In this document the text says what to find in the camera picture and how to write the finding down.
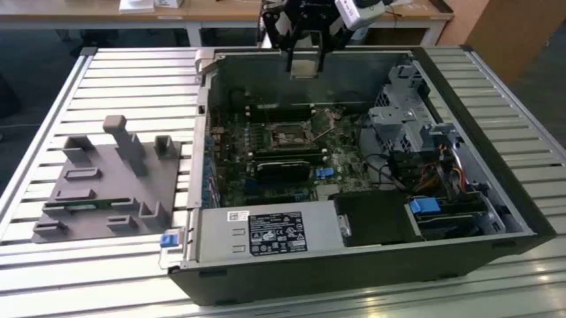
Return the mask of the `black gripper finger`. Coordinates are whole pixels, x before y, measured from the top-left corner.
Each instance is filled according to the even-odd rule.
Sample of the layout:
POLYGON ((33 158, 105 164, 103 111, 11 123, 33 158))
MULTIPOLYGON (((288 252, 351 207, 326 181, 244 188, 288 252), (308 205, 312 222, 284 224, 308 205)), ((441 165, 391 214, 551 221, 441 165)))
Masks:
POLYGON ((286 53, 286 71, 291 71, 294 51, 303 33, 303 18, 298 8, 263 8, 263 29, 272 49, 286 53))
POLYGON ((336 19, 330 25, 326 25, 318 33, 318 72, 322 72, 326 55, 346 47, 354 35, 354 31, 347 28, 342 19, 336 19))

